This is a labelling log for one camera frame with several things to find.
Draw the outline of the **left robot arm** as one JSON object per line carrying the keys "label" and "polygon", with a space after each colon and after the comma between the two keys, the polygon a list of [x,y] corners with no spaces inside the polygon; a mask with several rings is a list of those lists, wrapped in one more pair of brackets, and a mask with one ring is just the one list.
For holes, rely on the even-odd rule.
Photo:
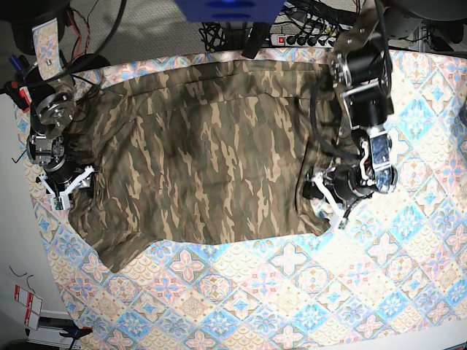
{"label": "left robot arm", "polygon": [[[308,199],[325,199],[339,210],[353,207],[374,193],[394,190],[397,171],[390,162],[392,142],[385,123],[393,113],[393,65],[383,1],[365,1],[354,26],[341,34],[329,55],[329,77],[321,77],[312,92],[310,121],[322,150],[344,163],[316,170],[304,182]],[[338,149],[319,131],[317,100],[331,83],[347,117],[356,153]]]}

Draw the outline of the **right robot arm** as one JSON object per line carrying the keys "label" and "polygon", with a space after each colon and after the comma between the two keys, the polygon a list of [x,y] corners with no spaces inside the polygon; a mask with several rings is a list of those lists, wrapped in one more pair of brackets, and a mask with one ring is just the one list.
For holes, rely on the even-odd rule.
{"label": "right robot arm", "polygon": [[88,19],[70,1],[2,1],[1,21],[8,23],[20,55],[9,61],[15,77],[3,91],[30,114],[26,140],[28,160],[39,166],[36,182],[64,208],[77,190],[92,195],[97,167],[72,146],[78,123],[90,114],[90,100],[99,91],[88,83],[80,98],[78,72],[101,68],[107,60],[89,53]]}

